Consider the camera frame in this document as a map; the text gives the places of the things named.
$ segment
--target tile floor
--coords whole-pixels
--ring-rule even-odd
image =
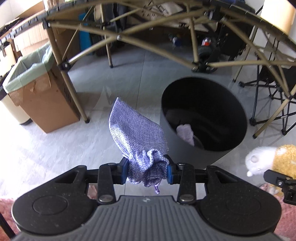
[[[189,49],[172,49],[177,55],[192,59]],[[241,88],[232,83],[237,67],[220,68],[214,74],[192,73],[177,63],[151,52],[126,45],[112,56],[114,68],[110,69],[106,57],[86,56],[78,61],[69,72],[87,115],[91,121],[83,120],[50,134],[45,134],[36,126],[20,126],[0,106],[0,128],[4,138],[0,144],[0,197],[17,198],[34,187],[77,165],[98,168],[108,162],[119,162],[122,155],[114,143],[108,127],[111,107],[116,97],[120,97],[141,114],[159,123],[160,99],[162,92],[171,82],[185,76],[201,76],[227,87],[242,103],[247,117],[253,109],[255,89]],[[253,66],[243,68],[238,80],[250,81],[256,77]],[[270,101],[266,90],[260,90],[257,119],[265,119],[279,106],[278,101]],[[252,135],[258,127],[248,127],[243,142],[215,165],[259,185],[262,177],[247,177],[244,165],[246,154],[257,146],[280,146],[294,144],[296,128],[287,136],[280,133],[281,122],[274,122],[257,139]],[[120,195],[155,195],[154,188],[126,183],[116,185]],[[178,185],[168,185],[162,181],[162,195],[176,197]],[[197,197],[205,195],[202,185],[197,185]]]

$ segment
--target stuffed animal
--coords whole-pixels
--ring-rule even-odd
[[[263,175],[265,171],[273,171],[296,179],[296,146],[284,145],[276,147],[257,147],[246,156],[247,176]],[[281,189],[270,185],[268,192],[272,195]]]

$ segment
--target beige bin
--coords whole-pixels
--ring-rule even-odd
[[[29,124],[32,122],[27,113],[20,107],[15,106],[2,86],[0,86],[0,104],[3,104],[19,124]]]

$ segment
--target silver bolt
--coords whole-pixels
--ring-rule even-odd
[[[183,194],[180,196],[182,202],[191,202],[194,200],[194,196],[191,194]]]
[[[109,194],[107,194],[107,195],[102,195],[102,196],[100,196],[100,198],[99,198],[99,201],[100,202],[111,202],[113,200],[113,197],[111,196],[111,195],[109,195]]]

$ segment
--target cylindrical bin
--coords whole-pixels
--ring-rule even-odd
[[[190,124],[194,146],[176,134]],[[196,77],[174,81],[163,92],[160,125],[175,162],[204,169],[238,146],[247,132],[247,118],[237,98],[220,84]]]
[[[0,85],[0,104],[3,104],[10,114],[17,120],[21,125],[27,125],[32,122],[27,113],[20,107],[15,106],[9,95],[5,92],[3,87]]]

